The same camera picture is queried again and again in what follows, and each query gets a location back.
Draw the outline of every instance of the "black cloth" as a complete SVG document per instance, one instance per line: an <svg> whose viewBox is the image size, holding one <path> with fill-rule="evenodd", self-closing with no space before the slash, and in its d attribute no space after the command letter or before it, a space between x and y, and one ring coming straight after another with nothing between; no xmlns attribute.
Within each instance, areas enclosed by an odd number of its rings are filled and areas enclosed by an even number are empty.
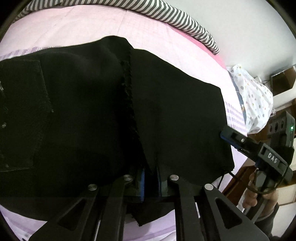
<svg viewBox="0 0 296 241"><path fill-rule="evenodd" d="M277 241L279 240L279 237L276 236L272 236L271 231L274 225L274 218L277 214L279 210L279 205L276 204L274 211L272 212L272 214L267 217L266 219L259 221L259 222L255 222L255 225L260 228L260 230L266 234L266 236L271 240L271 241Z"/></svg>
<svg viewBox="0 0 296 241"><path fill-rule="evenodd" d="M234 168L219 137L227 124L220 89L126 39L4 60L0 76L8 107L0 204L13 212L47 221L89 184L111 183L130 165L153 179L163 164L197 185ZM143 225L172 209L144 203L131 211Z"/></svg>

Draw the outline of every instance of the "fabric pocket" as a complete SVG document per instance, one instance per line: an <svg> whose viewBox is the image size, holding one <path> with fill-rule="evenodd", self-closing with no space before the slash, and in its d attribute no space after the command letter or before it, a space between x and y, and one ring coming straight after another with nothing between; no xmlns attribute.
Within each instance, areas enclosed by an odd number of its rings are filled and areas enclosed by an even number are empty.
<svg viewBox="0 0 296 241"><path fill-rule="evenodd" d="M31 168L53 112L40 62L2 61L0 81L0 172Z"/></svg>

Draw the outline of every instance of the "bed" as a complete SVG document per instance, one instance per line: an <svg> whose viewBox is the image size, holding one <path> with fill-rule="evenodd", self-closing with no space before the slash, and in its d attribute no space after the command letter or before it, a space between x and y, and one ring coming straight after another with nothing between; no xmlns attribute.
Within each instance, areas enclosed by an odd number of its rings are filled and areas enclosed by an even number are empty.
<svg viewBox="0 0 296 241"><path fill-rule="evenodd" d="M246 135L246 125L236 89L219 55L186 33L142 14L102 5L78 5L40 10L12 24L0 43L0 61L50 47L79 45L105 36L126 38L137 49L147 50L188 75L221 89L228 125ZM246 157L232 148L237 173ZM225 175L224 190L231 176ZM32 220L0 207L20 240L28 238L45 222ZM139 227L127 216L124 240L176 240L174 211Z"/></svg>

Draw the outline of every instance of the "gray and white striped fabric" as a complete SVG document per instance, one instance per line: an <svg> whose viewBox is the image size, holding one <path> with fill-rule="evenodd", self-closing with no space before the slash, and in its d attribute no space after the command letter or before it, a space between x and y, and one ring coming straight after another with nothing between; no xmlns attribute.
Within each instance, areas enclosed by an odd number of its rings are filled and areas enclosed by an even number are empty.
<svg viewBox="0 0 296 241"><path fill-rule="evenodd" d="M150 18L168 23L203 43L214 55L219 53L219 48L213 36L187 13L167 4L162 0L32 0L16 17L22 17L55 6L75 6L86 4L101 4L120 7L136 11Z"/></svg>

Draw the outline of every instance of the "black plastic part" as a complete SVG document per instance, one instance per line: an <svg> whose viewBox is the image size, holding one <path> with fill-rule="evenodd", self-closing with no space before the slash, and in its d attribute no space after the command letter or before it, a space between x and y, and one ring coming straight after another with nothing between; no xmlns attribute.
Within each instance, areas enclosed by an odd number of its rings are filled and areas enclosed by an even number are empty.
<svg viewBox="0 0 296 241"><path fill-rule="evenodd" d="M287 111L273 117L268 125L267 137L271 138L270 147L293 146L295 133L295 119Z"/></svg>
<svg viewBox="0 0 296 241"><path fill-rule="evenodd" d="M179 177L168 179L169 185L176 185L179 197L175 199L176 236L178 241L204 241L195 205L192 185Z"/></svg>
<svg viewBox="0 0 296 241"><path fill-rule="evenodd" d="M120 241L123 239L126 215L126 203L124 203L123 195L126 185L131 182L132 180L125 181L124 177L120 177L113 183L95 241Z"/></svg>
<svg viewBox="0 0 296 241"><path fill-rule="evenodd" d="M259 191L268 191L275 187L276 182L272 179L268 178L266 174L262 171L256 170L255 172L255 179L254 185L257 187ZM262 195L257 196L257 205L255 207L247 208L244 210L244 214L253 222L255 223L256 220L261 215L265 205L267 204L268 200L263 198Z"/></svg>
<svg viewBox="0 0 296 241"><path fill-rule="evenodd" d="M95 228L96 218L92 219L92 224L88 222L88 219L90 214L94 213L93 208L98 191L99 188L94 191L85 190L70 205L37 230L29 241L81 241L83 235L90 238L93 233L84 234L84 231L86 224L91 227L91 230Z"/></svg>
<svg viewBox="0 0 296 241"><path fill-rule="evenodd" d="M225 126L221 138L234 146L239 152L255 162L255 166L274 181L280 181L284 174L286 181L292 178L292 170L287 162L271 147L263 142L256 143L229 126Z"/></svg>
<svg viewBox="0 0 296 241"><path fill-rule="evenodd" d="M133 185L129 185L128 188L124 190L125 201L129 203L141 203L144 201L144 193L145 190L145 169L139 168L134 170L130 168L129 175L131 175L133 179Z"/></svg>
<svg viewBox="0 0 296 241"><path fill-rule="evenodd" d="M287 164L290 166L293 160L294 156L294 147L286 147L286 146L278 146L274 147L274 150L287 162ZM285 170L285 167L280 166L279 168L282 170ZM293 178L293 171L289 168L287 170L287 173L285 175L284 182L288 184Z"/></svg>
<svg viewBox="0 0 296 241"><path fill-rule="evenodd" d="M268 237L217 188L203 188L197 198L207 241L268 241Z"/></svg>

